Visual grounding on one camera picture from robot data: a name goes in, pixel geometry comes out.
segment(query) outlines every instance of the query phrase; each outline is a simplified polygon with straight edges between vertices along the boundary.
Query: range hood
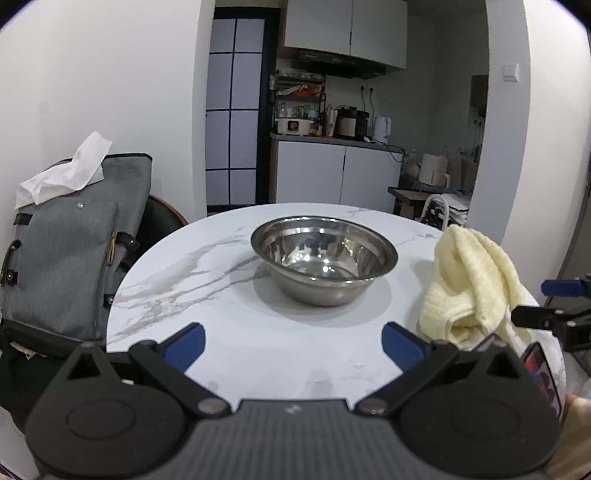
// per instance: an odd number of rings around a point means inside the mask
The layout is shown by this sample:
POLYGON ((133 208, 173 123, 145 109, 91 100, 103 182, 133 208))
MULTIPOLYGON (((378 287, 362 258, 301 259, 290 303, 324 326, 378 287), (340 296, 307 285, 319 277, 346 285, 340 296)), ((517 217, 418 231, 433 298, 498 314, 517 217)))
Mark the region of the range hood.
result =
POLYGON ((386 74, 386 66, 370 60, 322 51, 300 50, 293 60, 296 69, 333 77, 372 79, 386 74))

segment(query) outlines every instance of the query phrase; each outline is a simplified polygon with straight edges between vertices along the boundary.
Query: black chair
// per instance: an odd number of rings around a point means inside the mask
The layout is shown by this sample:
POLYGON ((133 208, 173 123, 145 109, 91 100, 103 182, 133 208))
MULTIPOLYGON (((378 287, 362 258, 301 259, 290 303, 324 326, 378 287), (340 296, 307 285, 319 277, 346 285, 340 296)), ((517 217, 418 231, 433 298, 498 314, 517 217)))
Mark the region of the black chair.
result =
POLYGON ((185 225, 188 225, 188 221, 175 208, 158 197, 150 195, 146 203, 144 216, 139 224, 137 258, 141 257, 150 247, 153 247, 165 236, 185 225))

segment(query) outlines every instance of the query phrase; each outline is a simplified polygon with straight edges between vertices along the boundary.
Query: white container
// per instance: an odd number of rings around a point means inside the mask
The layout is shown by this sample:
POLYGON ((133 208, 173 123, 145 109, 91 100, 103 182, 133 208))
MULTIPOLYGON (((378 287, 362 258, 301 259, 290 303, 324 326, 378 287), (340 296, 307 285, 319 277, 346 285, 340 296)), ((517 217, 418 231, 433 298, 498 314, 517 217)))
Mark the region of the white container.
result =
POLYGON ((377 116, 374 121, 374 140, 387 144, 391 133, 392 119, 387 116, 377 116))
POLYGON ((280 135, 310 135, 312 120, 303 118, 278 118, 277 133, 280 135))
POLYGON ((433 187, 447 187, 449 186, 449 178, 449 175, 447 175, 446 157, 428 153, 423 155, 418 181, 433 187))

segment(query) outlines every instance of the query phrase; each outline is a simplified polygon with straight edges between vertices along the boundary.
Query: power cord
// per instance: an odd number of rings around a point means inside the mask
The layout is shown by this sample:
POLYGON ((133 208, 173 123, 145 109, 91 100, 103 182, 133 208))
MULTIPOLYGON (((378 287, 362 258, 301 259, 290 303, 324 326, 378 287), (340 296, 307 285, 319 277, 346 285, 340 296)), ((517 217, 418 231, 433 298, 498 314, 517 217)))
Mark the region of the power cord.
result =
POLYGON ((361 103, 363 105, 363 111, 365 111, 365 96, 363 95, 364 90, 365 90, 365 87, 362 85, 361 86, 361 103))
POLYGON ((369 104, 371 105, 372 113, 371 113, 371 126, 374 127, 375 121, 375 106, 374 106, 374 87, 369 88, 369 104))
POLYGON ((367 143, 377 143, 377 144, 380 144, 380 145, 383 145, 384 147, 386 147, 386 149, 388 150, 388 153, 390 153, 390 156, 392 157, 392 159, 396 163, 402 163, 404 161, 404 157, 406 156, 406 150, 403 149, 402 147, 399 147, 397 145, 389 145, 386 142, 380 142, 380 140, 370 140, 368 137, 364 137, 363 139, 367 143), (402 150, 402 158, 400 160, 396 160, 396 157, 394 157, 394 153, 398 153, 398 152, 393 152, 392 150, 390 150, 390 147, 399 148, 400 150, 402 150))

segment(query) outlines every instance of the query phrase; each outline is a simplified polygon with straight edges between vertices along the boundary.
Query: electric kettle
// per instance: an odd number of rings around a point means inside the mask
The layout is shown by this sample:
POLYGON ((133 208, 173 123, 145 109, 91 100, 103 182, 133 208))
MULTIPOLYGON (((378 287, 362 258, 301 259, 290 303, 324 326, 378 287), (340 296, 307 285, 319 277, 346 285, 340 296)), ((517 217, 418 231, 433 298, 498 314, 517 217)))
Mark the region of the electric kettle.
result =
POLYGON ((374 121, 374 136, 376 142, 388 143, 392 131, 392 119, 387 116, 377 116, 374 121))

